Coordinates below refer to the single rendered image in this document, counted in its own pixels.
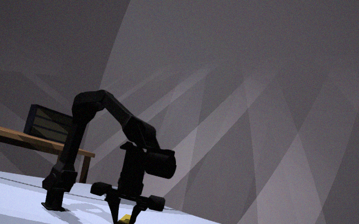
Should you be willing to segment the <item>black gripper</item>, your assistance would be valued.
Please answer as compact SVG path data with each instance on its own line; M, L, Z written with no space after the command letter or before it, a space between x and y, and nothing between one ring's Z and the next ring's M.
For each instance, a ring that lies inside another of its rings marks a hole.
M121 198L132 200L136 202L131 213L129 224L133 224L137 216L141 211L146 211L147 208L162 212L165 205L165 198L151 195L143 197L140 195L144 172L137 172L122 168L120 173L120 182L117 189L113 189L111 184L104 182L96 182L91 186L90 193L94 195L102 196L106 194L106 198L109 208L111 210L113 224L118 222L119 204ZM132 198L131 198L132 197Z

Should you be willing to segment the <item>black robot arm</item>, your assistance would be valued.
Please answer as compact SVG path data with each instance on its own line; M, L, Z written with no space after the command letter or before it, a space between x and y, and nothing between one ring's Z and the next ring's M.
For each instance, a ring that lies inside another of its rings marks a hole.
M153 126L133 116L121 102L110 92L103 89L88 91L75 96L72 115L73 120L65 141L60 160L52 167L48 177L42 181L42 188L47 190L45 203L47 210L65 211L62 207L64 192L70 192L75 184L78 172L74 162L80 147L86 125L98 111L106 108L121 124L127 139L120 149L126 150L123 168L145 172L166 179L171 179L176 170L175 151L160 149ZM144 152L143 149L147 149Z

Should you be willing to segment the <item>yellow bar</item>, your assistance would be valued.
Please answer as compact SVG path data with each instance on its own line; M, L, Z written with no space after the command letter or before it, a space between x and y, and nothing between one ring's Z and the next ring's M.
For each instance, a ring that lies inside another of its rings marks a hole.
M122 217L118 222L116 222L115 224L129 224L130 217L131 217L131 215L126 214L125 216L123 216L123 217Z

